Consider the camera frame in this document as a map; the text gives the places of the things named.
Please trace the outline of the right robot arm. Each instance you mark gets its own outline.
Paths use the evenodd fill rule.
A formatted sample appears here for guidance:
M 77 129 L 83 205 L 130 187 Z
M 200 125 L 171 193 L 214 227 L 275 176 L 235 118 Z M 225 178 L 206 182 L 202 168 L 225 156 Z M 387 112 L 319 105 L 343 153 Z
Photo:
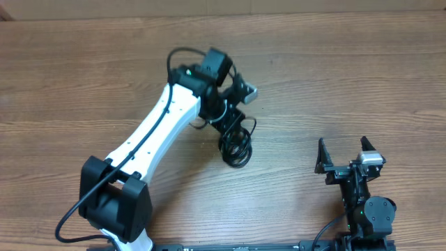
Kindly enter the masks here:
M 320 230 L 312 241 L 312 250 L 395 250 L 387 236 L 392 233 L 392 223 L 397 206 L 387 197 L 372 196 L 368 182 L 378 178 L 386 159 L 366 137 L 360 139 L 362 150 L 347 165 L 336 166 L 322 138 L 318 141 L 318 156 L 314 172 L 325 174 L 327 185 L 338 185 L 344 212 Z M 332 241 L 321 237 L 331 226 L 346 219 L 348 231 L 337 234 Z

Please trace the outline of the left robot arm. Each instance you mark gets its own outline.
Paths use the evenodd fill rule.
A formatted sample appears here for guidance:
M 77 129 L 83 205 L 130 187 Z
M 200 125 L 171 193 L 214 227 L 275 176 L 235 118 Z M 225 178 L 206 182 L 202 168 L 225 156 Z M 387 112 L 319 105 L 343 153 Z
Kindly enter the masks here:
M 165 153 L 197 118 L 219 133 L 218 150 L 233 168 L 252 156 L 251 131 L 237 109 L 258 94 L 238 73 L 231 58 L 214 48 L 198 51 L 201 63 L 167 65 L 167 85 L 153 110 L 116 150 L 101 160 L 91 156 L 82 167 L 79 214 L 100 230 L 111 250 L 152 250 L 146 233 L 152 203 L 149 184 Z

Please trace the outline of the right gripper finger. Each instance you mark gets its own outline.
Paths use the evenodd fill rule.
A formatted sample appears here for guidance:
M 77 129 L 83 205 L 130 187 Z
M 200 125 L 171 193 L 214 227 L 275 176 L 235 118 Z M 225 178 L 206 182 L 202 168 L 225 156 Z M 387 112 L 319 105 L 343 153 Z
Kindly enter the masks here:
M 332 163 L 330 154 L 328 153 L 328 150 L 326 149 L 323 138 L 321 137 L 318 140 L 318 155 L 317 155 L 317 159 L 316 159 L 314 173 L 315 174 L 326 174 L 328 172 L 331 172 L 333 167 L 334 167 L 334 165 Z
M 362 151 L 375 151 L 376 149 L 373 147 L 371 142 L 367 139 L 366 136 L 361 137 L 360 139 L 362 145 Z

